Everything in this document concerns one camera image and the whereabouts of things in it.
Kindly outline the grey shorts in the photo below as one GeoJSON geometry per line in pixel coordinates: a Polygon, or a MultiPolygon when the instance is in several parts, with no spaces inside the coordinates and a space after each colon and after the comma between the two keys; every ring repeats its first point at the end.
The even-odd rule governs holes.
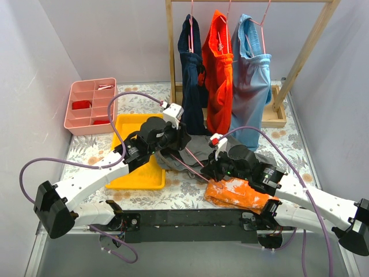
{"type": "MultiPolygon", "coordinates": [[[[186,149],[182,151],[174,151],[173,155],[180,159],[184,164],[188,165],[196,173],[200,173],[201,165],[195,160],[195,158],[197,158],[203,165],[207,164],[208,156],[213,152],[213,148],[208,145],[209,139],[210,136],[191,135],[191,141],[186,147],[195,157],[188,153],[186,149]]],[[[192,179],[196,179],[200,182],[205,181],[173,158],[170,153],[165,150],[156,152],[155,158],[162,169],[182,171],[192,179]]]]}

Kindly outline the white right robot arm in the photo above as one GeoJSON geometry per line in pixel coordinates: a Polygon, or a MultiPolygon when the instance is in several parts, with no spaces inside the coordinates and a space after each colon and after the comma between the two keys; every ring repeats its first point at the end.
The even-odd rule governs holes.
{"type": "Polygon", "coordinates": [[[346,250],[368,256],[367,199],[352,201],[315,187],[304,188],[292,174],[260,161],[244,145],[236,145],[228,152],[215,149],[201,173],[215,181],[224,177],[243,179],[255,191],[270,195],[272,199],[261,214],[262,225],[267,229],[326,229],[346,250]]]}

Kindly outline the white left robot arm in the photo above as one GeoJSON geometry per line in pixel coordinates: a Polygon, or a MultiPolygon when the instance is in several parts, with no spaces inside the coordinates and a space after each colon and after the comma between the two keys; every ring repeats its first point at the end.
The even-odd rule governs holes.
{"type": "Polygon", "coordinates": [[[35,214],[52,239],[65,235],[74,226],[96,224],[107,230],[119,230],[126,221],[115,201],[97,204],[82,201],[104,185],[148,163],[155,152],[181,151],[190,140],[185,123],[174,127],[160,117],[150,117],[99,162],[99,169],[83,170],[54,185],[48,181],[39,185],[35,214]]]}

